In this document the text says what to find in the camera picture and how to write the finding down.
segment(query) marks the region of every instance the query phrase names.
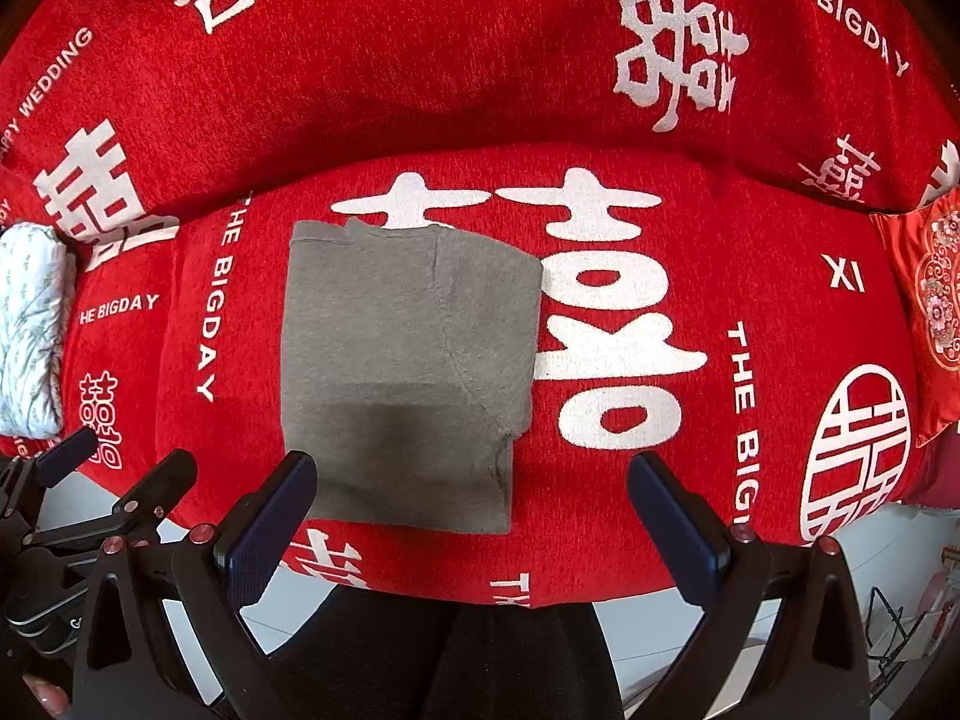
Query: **blue gripper pad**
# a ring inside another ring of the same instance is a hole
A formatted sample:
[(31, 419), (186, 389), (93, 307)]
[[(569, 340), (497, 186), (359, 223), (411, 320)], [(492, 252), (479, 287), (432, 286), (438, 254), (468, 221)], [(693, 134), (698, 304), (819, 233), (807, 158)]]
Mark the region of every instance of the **blue gripper pad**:
[(234, 610), (260, 600), (316, 495), (313, 458), (290, 452), (262, 487), (244, 495), (221, 522), (213, 557)]
[(720, 520), (683, 488), (656, 452), (640, 452), (630, 461), (627, 494), (683, 600), (708, 610), (730, 561)]
[(37, 458), (37, 486), (51, 488), (77, 470), (97, 452), (97, 434), (80, 428)]

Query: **black pants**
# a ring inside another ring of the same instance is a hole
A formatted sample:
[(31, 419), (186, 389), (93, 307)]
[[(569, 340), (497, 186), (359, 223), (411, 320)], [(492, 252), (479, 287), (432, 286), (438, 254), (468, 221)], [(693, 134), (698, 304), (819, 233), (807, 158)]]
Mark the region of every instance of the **black pants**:
[[(272, 654), (320, 720), (622, 720), (591, 604), (527, 610), (337, 586)], [(222, 700), (218, 712), (232, 716)]]

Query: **metal screw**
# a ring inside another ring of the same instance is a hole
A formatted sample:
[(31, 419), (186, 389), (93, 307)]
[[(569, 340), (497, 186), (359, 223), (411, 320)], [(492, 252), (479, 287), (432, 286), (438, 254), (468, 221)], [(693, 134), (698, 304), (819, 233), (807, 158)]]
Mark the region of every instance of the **metal screw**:
[(754, 533), (754, 529), (745, 522), (734, 522), (733, 525), (730, 526), (730, 535), (741, 544), (749, 544), (751, 541), (757, 540), (757, 534)]
[(203, 523), (190, 531), (190, 541), (195, 544), (205, 544), (213, 538), (213, 533), (216, 533), (213, 526)]
[(827, 555), (840, 554), (840, 543), (833, 536), (820, 536), (820, 538), (817, 539), (817, 546), (826, 552)]
[(107, 555), (116, 555), (121, 549), (123, 549), (126, 541), (123, 540), (123, 536), (111, 536), (106, 541), (104, 541), (104, 552)]

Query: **floor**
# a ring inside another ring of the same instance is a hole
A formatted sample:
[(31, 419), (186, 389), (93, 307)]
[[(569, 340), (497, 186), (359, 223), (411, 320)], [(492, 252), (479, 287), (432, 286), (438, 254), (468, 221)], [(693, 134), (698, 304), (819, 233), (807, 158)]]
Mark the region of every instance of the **floor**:
[[(51, 490), (44, 503), (40, 526), (51, 528), (109, 511), (116, 498), (72, 474)], [(174, 541), (184, 530), (163, 523), (161, 537)], [(939, 570), (940, 551), (957, 543), (957, 520), (933, 517), (918, 509), (888, 504), (851, 523), (835, 536), (843, 545), (853, 570), (853, 581), (862, 610), (872, 586), (878, 586), (894, 608), (903, 605), (910, 613), (931, 574)], [(266, 652), (271, 652), (313, 613), (332, 585), (280, 567), (263, 599), (242, 610), (248, 627)], [(207, 700), (219, 694), (219, 685), (203, 658), (180, 604), (169, 603), (168, 614), (187, 665)], [(600, 624), (607, 636), (613, 667), (621, 688), (669, 665), (677, 656), (699, 619), (699, 610), (683, 603), (677, 591), (596, 604)], [(752, 635), (764, 640), (776, 614), (776, 602), (762, 605)]]

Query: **white patterned fabric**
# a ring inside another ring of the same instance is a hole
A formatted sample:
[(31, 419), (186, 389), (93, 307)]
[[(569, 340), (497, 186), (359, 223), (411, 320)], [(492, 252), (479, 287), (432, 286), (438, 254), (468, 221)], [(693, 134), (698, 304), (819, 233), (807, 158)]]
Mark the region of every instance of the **white patterned fabric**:
[(71, 255), (54, 229), (15, 224), (0, 238), (0, 434), (61, 430), (59, 372), (72, 295)]

